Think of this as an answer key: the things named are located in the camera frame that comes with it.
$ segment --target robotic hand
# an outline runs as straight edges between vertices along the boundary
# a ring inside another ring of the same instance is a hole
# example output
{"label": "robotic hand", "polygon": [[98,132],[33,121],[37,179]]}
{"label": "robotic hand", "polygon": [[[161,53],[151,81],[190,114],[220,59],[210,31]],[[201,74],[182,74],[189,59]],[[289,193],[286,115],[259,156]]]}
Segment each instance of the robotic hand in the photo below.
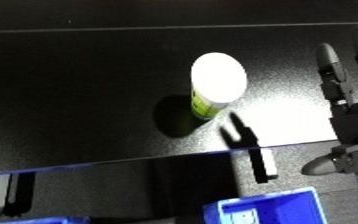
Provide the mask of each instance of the robotic hand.
{"label": "robotic hand", "polygon": [[[358,27],[353,31],[353,46],[358,63]],[[322,44],[316,52],[321,89],[330,101],[331,125],[342,145],[331,153],[309,162],[302,168],[305,175],[324,175],[334,172],[358,172],[358,103],[353,102],[352,88],[334,49]]]}

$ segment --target blue bin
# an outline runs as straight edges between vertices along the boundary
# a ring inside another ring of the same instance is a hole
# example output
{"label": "blue bin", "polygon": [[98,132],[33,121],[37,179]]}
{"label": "blue bin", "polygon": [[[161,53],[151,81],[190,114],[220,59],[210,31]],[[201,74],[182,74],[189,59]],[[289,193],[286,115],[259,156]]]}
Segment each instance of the blue bin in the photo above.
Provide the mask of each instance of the blue bin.
{"label": "blue bin", "polygon": [[206,224],[326,224],[313,187],[204,206]]}
{"label": "blue bin", "polygon": [[0,224],[89,224],[89,218],[53,217],[23,221],[1,222]]}

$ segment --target white cup lid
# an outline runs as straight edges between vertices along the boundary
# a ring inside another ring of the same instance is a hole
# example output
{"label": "white cup lid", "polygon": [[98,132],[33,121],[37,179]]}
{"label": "white cup lid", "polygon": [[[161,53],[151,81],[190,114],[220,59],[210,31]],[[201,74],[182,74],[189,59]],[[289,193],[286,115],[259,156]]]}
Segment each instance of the white cup lid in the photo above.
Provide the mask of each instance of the white cup lid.
{"label": "white cup lid", "polygon": [[247,88],[247,74],[233,57],[208,53],[199,57],[191,68],[193,88],[215,103],[230,103]]}

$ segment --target green label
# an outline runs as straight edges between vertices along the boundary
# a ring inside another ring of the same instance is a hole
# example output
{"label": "green label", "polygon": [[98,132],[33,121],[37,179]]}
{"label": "green label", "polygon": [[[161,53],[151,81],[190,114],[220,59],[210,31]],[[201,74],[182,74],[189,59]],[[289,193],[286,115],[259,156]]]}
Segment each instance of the green label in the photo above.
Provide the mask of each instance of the green label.
{"label": "green label", "polygon": [[194,91],[192,92],[191,105],[193,112],[201,119],[211,119],[222,110],[221,108],[214,108],[212,105],[203,102]]}

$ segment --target plastic cup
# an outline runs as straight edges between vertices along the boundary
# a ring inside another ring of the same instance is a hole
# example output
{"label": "plastic cup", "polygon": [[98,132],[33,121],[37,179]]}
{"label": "plastic cup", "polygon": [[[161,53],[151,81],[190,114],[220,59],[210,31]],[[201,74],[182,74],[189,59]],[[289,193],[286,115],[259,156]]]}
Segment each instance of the plastic cup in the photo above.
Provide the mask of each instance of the plastic cup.
{"label": "plastic cup", "polygon": [[192,110],[202,120],[215,117],[247,88],[247,74],[233,57],[208,53],[199,57],[191,68]]}

